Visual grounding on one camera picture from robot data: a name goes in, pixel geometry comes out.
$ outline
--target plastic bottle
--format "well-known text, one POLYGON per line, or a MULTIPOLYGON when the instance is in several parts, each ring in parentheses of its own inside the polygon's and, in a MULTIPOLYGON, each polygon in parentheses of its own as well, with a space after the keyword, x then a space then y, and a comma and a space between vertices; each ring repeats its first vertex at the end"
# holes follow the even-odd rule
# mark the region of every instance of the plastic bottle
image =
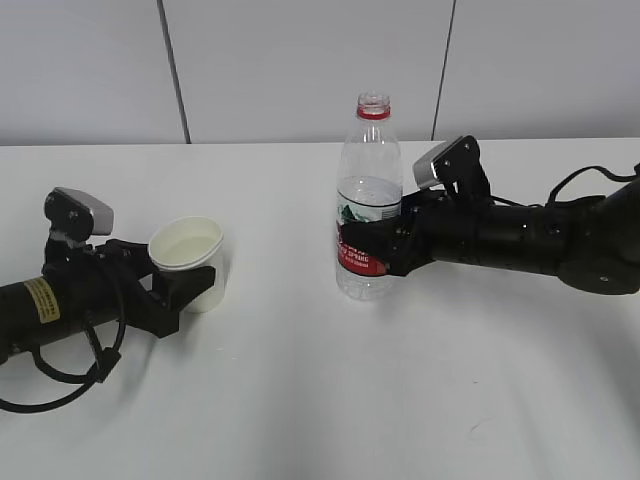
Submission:
MULTIPOLYGON (((338 168, 337 226, 371 222, 400 213, 402 164, 400 145, 391 126, 389 97, 358 97, 357 124, 342 148, 338 168)), ((336 280, 348 296, 373 300, 391 290, 394 277, 376 258, 346 245, 337 235, 336 280)))

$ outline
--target white table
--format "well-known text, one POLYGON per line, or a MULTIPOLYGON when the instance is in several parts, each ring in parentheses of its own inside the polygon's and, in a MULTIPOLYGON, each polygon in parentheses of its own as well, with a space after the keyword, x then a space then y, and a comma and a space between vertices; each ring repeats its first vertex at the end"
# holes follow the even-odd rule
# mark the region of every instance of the white table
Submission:
MULTIPOLYGON (((429 143, 403 145, 411 164, 429 143)), ((544 201, 569 172, 629 174, 640 139, 481 144, 493 191, 544 201)), ((223 303, 155 341, 129 330, 104 385, 53 413, 0 414, 3 478, 638 479, 640 303, 553 278, 434 264, 383 303, 344 297, 333 263, 338 144, 3 147, 0 284, 36 276, 57 185, 145 242, 183 215, 217 219, 223 303)), ((571 194, 619 185, 587 174, 571 194)), ((106 339, 114 332, 105 326, 106 339)), ((83 336, 44 350, 84 371, 83 336)), ((68 389, 29 356, 0 394, 68 389)))

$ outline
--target white cup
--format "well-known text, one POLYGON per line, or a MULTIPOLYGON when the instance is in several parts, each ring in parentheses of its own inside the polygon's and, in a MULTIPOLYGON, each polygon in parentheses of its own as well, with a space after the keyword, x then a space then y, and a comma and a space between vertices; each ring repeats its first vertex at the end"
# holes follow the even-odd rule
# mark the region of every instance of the white cup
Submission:
POLYGON ((207 265, 216 269, 213 287, 187 305, 187 312, 208 312, 224 296, 223 237, 220 225, 210 218, 184 217, 162 227, 149 240, 149 257, 160 270, 181 272, 207 265))

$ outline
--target robotic arm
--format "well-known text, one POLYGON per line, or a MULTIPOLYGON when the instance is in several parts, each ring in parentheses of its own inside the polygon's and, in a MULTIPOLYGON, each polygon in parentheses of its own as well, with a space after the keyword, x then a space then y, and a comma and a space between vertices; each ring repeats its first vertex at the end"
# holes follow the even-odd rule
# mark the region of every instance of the robotic arm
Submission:
POLYGON ((492 196, 472 136, 438 145, 413 172, 420 190, 402 199, 398 217, 341 227, 343 241, 381 260, 388 274, 405 276, 439 260, 556 276, 597 294, 640 290, 640 164, 626 177, 603 167, 578 170, 544 206, 492 196), (627 185, 608 197, 556 200, 590 169, 627 185))
POLYGON ((30 352, 36 367, 62 383, 79 385, 58 400, 19 405, 0 400, 0 409, 38 413, 61 407, 102 383, 120 360, 126 326, 158 338, 178 331, 181 310, 213 286, 215 269, 162 272, 151 262, 147 245, 109 240, 93 247, 91 235, 109 235, 113 210, 78 190, 54 189, 45 200, 51 221, 42 276, 0 287, 0 365, 10 356, 30 352), (146 290, 140 280, 151 276, 146 290), (117 321, 112 346, 103 348, 94 327, 117 321), (84 332, 95 362, 84 375, 49 365, 40 347, 84 332))

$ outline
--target warning sticker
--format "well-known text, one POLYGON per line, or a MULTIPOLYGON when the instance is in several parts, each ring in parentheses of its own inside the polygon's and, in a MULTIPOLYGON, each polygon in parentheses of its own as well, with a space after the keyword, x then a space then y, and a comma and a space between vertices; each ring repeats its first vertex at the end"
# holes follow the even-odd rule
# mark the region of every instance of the warning sticker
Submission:
POLYGON ((33 302, 38 309, 40 323, 49 323, 60 319, 58 301, 53 294, 53 290, 51 290, 51 285, 43 277, 27 280, 24 282, 24 286, 27 287, 31 297, 33 297, 33 302))

